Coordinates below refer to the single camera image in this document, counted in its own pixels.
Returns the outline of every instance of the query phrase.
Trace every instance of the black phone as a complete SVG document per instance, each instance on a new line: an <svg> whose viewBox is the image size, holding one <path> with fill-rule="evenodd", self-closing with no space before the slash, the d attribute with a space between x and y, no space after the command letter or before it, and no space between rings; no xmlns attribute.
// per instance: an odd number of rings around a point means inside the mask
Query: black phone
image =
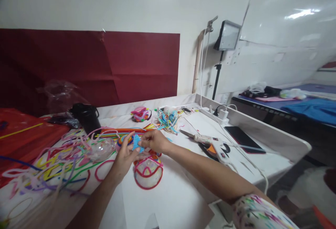
<svg viewBox="0 0 336 229"><path fill-rule="evenodd" d="M230 133L230 135L235 139L235 141L244 146L249 146L257 149L263 149L260 147L254 140L252 140L244 131L240 129L240 127L225 127L225 129ZM262 150L254 150L250 148L243 148L246 153L249 154L266 154L266 151Z"/></svg>

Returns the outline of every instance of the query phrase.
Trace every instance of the clear plastic ball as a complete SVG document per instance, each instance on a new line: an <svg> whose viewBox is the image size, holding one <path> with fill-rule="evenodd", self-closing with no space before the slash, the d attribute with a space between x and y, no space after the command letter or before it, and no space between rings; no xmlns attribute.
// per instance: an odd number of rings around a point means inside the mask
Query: clear plastic ball
<svg viewBox="0 0 336 229"><path fill-rule="evenodd" d="M93 162L102 162L108 159L115 151L114 140L112 138L101 138L96 144L91 144L91 151L87 156Z"/></svg>

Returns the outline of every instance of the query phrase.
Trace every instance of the white table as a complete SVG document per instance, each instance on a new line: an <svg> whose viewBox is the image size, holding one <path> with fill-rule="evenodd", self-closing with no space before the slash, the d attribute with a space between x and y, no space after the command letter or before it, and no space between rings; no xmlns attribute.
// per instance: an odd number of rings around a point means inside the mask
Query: white table
<svg viewBox="0 0 336 229"><path fill-rule="evenodd" d="M200 99L199 95L192 94L102 107L98 108L100 113L99 121L102 126L112 128L143 128L151 123L156 112L153 111L151 120L135 123L131 120L130 112L136 107L145 106L151 110L166 105L200 108ZM204 97L202 98L202 103L203 107L212 105L213 108L216 108L219 105L219 103ZM268 177L270 185L285 174L311 149L307 142L233 109L229 109L228 118L230 119L230 125L239 126L262 148L281 153L281 155L268 153L264 155L246 154ZM180 118L179 127L191 134L199 132L227 141L219 124L201 112L195 112L190 116ZM168 134L165 131L163 133L175 144L206 156L197 143L185 135L181 133L178 135ZM59 141L55 146L60 146L61 144L62 142ZM229 156L238 173L249 182L260 184L264 181L259 171L236 148L231 148ZM162 155L161 160L164 165L162 180L157 187L149 191L142 190L135 184L133 168L129 170L121 185L115 190L105 211L100 228L142 229L145 228L148 218L153 216L153 214L155 214L160 229L204 228L209 223L213 213L207 204L217 202L218 198L172 159ZM100 178L104 178L111 165L107 163L99 169L98 175ZM91 178L82 190L83 193L91 194L98 186L99 183L94 177L94 172L95 168L92 168ZM78 178L83 177L87 177L86 172L78 176ZM78 189L81 185L82 183L73 184L69 188ZM51 215L44 219L43 213L46 211L46 207L50 206L49 201L51 198L46 198L48 192L44 194L16 195L11 200L8 200L11 189L11 184L0 189L0 200L3 203L0 211L1 217L6 217L6 212L27 197L32 197L33 202L27 210L11 221L9 228L65 228L86 200L86 197L82 195L75 195L70 198L69 192L62 191L52 209Z"/></svg>

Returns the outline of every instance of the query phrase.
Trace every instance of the sleeve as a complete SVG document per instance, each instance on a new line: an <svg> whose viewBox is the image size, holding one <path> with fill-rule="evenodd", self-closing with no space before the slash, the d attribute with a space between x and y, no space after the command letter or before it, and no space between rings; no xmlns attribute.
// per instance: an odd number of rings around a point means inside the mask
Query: sleeve
<svg viewBox="0 0 336 229"><path fill-rule="evenodd" d="M232 207L237 229L299 229L277 207L254 194L241 197Z"/></svg>

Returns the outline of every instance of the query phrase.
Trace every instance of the maroon paper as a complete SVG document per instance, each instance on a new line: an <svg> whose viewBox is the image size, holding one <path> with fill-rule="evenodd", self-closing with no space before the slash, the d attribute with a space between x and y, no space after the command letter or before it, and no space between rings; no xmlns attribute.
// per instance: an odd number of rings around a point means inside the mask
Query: maroon paper
<svg viewBox="0 0 336 229"><path fill-rule="evenodd" d="M0 107L47 114L36 89L51 79L96 107L177 94L179 34L0 29L0 39Z"/></svg>

